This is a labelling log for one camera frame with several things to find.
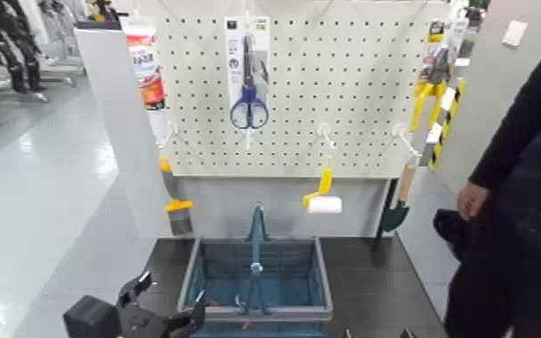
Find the bare hand of person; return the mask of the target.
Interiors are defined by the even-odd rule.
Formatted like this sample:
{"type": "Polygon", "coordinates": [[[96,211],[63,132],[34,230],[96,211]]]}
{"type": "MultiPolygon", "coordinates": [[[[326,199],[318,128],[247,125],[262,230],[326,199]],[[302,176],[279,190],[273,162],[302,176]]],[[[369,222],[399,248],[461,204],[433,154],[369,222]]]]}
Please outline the bare hand of person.
{"type": "Polygon", "coordinates": [[[482,209],[489,193],[489,190],[468,182],[458,194],[457,210],[459,215],[465,220],[475,218],[482,209]]]}

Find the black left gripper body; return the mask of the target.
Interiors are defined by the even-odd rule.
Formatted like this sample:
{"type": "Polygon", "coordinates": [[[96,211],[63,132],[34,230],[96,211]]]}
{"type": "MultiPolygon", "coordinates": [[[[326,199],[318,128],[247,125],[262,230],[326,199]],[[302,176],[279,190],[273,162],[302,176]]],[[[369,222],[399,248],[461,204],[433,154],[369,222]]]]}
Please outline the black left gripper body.
{"type": "Polygon", "coordinates": [[[179,312],[160,316],[134,304],[119,307],[120,325],[125,338],[188,337],[191,334],[191,314],[179,312]]]}

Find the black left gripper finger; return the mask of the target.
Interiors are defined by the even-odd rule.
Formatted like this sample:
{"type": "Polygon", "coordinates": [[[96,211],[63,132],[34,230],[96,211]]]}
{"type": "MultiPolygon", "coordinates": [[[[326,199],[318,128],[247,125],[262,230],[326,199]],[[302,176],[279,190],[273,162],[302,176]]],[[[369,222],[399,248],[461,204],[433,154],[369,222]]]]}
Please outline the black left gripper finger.
{"type": "Polygon", "coordinates": [[[118,295],[118,306],[125,307],[128,304],[136,303],[138,297],[147,291],[153,284],[150,271],[143,271],[139,276],[127,282],[118,295]]]}
{"type": "Polygon", "coordinates": [[[181,312],[182,331],[198,331],[205,322],[207,300],[205,298],[206,290],[202,290],[196,297],[196,302],[191,310],[181,312]]]}

